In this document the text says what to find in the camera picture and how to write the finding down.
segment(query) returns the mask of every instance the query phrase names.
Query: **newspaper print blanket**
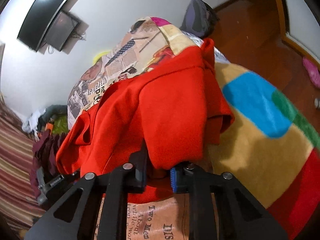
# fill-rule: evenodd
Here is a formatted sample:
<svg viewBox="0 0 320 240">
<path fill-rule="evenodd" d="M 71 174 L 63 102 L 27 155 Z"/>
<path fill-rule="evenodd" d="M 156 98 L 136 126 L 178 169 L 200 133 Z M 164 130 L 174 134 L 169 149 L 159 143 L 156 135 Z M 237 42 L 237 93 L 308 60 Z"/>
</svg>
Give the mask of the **newspaper print blanket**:
<svg viewBox="0 0 320 240">
<path fill-rule="evenodd" d="M 157 17 L 139 19 L 121 42 L 100 57 L 73 87 L 68 98 L 68 128 L 73 127 L 82 111 L 99 102 L 111 84 L 151 71 L 160 61 L 195 45 L 166 20 Z"/>
</svg>

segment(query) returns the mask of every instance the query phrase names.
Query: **striped blanket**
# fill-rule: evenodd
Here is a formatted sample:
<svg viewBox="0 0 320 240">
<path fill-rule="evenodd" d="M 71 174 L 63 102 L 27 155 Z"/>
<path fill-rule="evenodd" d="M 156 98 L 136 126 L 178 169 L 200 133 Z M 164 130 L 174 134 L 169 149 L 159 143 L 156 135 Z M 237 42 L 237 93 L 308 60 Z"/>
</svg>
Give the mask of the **striped blanket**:
<svg viewBox="0 0 320 240">
<path fill-rule="evenodd" d="M 21 125 L 0 93 L 0 212 L 16 233 L 29 229 L 33 218 L 44 213 L 29 182 L 33 141 Z"/>
</svg>

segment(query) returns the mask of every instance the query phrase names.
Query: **green fabric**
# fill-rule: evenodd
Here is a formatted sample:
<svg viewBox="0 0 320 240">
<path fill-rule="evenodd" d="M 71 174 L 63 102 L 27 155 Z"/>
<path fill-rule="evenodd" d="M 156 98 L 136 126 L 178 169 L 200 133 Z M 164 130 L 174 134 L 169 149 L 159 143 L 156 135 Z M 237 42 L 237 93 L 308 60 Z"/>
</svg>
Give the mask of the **green fabric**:
<svg viewBox="0 0 320 240">
<path fill-rule="evenodd" d="M 291 122 L 299 113 L 298 109 L 289 101 L 289 99 L 276 89 L 272 94 L 273 103 L 279 108 L 281 113 L 288 118 Z"/>
<path fill-rule="evenodd" d="M 293 123 L 303 131 L 313 146 L 320 151 L 320 136 L 308 120 L 302 114 L 298 113 L 293 120 Z"/>
<path fill-rule="evenodd" d="M 62 133 L 68 133 L 68 116 L 67 115 L 61 115 L 59 116 L 53 124 L 52 134 L 62 134 Z"/>
<path fill-rule="evenodd" d="M 279 90 L 275 90 L 272 94 L 272 101 L 279 108 L 281 113 L 304 133 L 313 146 L 320 150 L 319 134 L 290 100 Z"/>
</svg>

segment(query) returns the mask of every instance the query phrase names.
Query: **bedsheet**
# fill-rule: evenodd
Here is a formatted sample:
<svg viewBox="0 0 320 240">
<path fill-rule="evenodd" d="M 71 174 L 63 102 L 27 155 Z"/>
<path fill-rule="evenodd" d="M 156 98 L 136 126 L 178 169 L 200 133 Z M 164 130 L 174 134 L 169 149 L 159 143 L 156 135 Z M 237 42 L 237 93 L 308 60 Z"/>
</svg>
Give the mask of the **bedsheet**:
<svg viewBox="0 0 320 240">
<path fill-rule="evenodd" d="M 146 50 L 136 49 L 139 42 Z M 113 82 L 151 71 L 160 60 L 170 60 L 195 44 L 166 20 L 138 20 L 73 88 L 68 101 L 69 127 Z M 320 200 L 319 134 L 259 75 L 229 63 L 223 55 L 216 55 L 215 71 L 236 121 L 221 135 L 220 145 L 205 146 L 205 155 L 214 173 L 233 173 L 293 239 Z M 165 232 L 176 240 L 188 237 L 187 195 L 128 205 L 128 240 L 162 239 Z"/>
</svg>

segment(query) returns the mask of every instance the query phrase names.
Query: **maroon clothing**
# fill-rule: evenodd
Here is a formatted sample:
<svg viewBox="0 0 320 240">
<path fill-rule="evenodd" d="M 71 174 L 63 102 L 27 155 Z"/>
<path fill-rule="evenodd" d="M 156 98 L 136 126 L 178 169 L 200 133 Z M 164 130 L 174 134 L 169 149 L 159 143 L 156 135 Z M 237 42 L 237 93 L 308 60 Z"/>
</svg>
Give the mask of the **maroon clothing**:
<svg viewBox="0 0 320 240">
<path fill-rule="evenodd" d="M 42 133 L 40 140 L 33 144 L 32 152 L 34 155 L 32 160 L 32 169 L 29 175 L 30 184 L 36 198 L 40 195 L 36 172 L 42 166 L 45 174 L 51 175 L 53 177 L 59 174 L 55 155 L 65 137 L 65 133 L 62 133 L 60 135 L 50 135 L 50 130 L 46 130 Z"/>
</svg>

